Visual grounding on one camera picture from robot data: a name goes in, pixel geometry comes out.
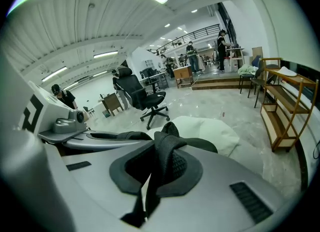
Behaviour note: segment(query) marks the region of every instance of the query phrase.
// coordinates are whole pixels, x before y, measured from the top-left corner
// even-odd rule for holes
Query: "marble floor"
[[[238,89],[196,90],[177,89],[174,80],[168,80],[170,88],[166,89],[166,98],[162,105],[169,109],[171,120],[178,116],[214,118],[224,121],[240,139],[256,148],[263,161],[262,177],[273,184],[286,198],[291,198],[301,187],[301,174],[296,149],[289,153],[270,148],[265,125],[260,116],[263,95],[260,95],[257,108],[254,109],[255,96],[247,98],[247,90],[239,94]],[[142,131],[146,132],[148,120],[142,122],[140,116],[145,111],[130,107],[129,110],[115,111],[115,116],[105,118],[96,114],[87,121],[92,130],[109,132]],[[156,116],[151,128],[166,124],[166,118]]]

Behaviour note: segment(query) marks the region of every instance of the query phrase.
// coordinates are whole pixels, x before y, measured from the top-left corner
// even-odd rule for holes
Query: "chair base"
[[[141,121],[143,121],[144,118],[150,116],[149,121],[148,121],[148,124],[147,124],[147,126],[146,126],[146,129],[147,129],[147,130],[150,129],[150,123],[151,123],[152,119],[154,118],[154,116],[156,116],[156,115],[166,117],[166,120],[167,120],[167,121],[170,120],[170,117],[169,117],[168,115],[159,112],[159,111],[161,111],[161,110],[163,110],[163,109],[165,109],[166,111],[168,111],[168,108],[167,108],[166,106],[165,106],[165,107],[161,107],[161,108],[159,108],[159,109],[154,109],[153,107],[151,107],[151,112],[149,112],[149,113],[143,115],[142,117],[140,117]]]

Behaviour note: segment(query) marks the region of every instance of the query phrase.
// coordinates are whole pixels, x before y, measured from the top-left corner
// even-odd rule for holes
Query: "black vent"
[[[255,223],[268,218],[272,211],[261,201],[261,199],[244,183],[239,182],[230,185],[236,197],[243,204]]]

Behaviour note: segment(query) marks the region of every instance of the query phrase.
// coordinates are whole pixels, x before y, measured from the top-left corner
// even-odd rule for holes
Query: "pants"
[[[124,105],[124,109],[127,110],[128,103],[127,103],[127,99],[125,98],[125,92],[123,90],[118,90],[118,95],[120,96],[120,99]]]
[[[220,70],[225,70],[225,64],[224,64],[225,56],[226,54],[221,54],[221,55],[219,54]]]
[[[197,58],[196,55],[189,56],[189,62],[190,62],[190,65],[191,65],[192,72],[199,71],[198,58]]]

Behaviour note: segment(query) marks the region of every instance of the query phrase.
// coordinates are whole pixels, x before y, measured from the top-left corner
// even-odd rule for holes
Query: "wooden shelving unit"
[[[262,60],[265,62],[266,60],[274,59],[264,58]],[[269,135],[272,151],[274,152],[276,149],[283,148],[288,152],[295,145],[296,141],[299,139],[301,133],[308,123],[312,109],[314,108],[316,102],[319,81],[317,80],[316,82],[313,82],[301,75],[288,77],[278,73],[279,70],[280,68],[264,70],[266,74],[264,82],[264,98],[260,113]],[[279,79],[278,85],[267,85],[267,72],[277,75],[279,79],[282,78],[286,82],[298,85],[298,95],[294,95],[280,85]],[[314,88],[314,97],[310,108],[301,102],[301,94],[305,86]],[[275,103],[265,103],[267,90],[275,96]],[[289,114],[292,114],[291,117],[287,116],[287,114],[279,105],[279,102],[285,107]],[[293,120],[296,114],[307,115],[305,123],[299,133],[296,132],[293,126]]]

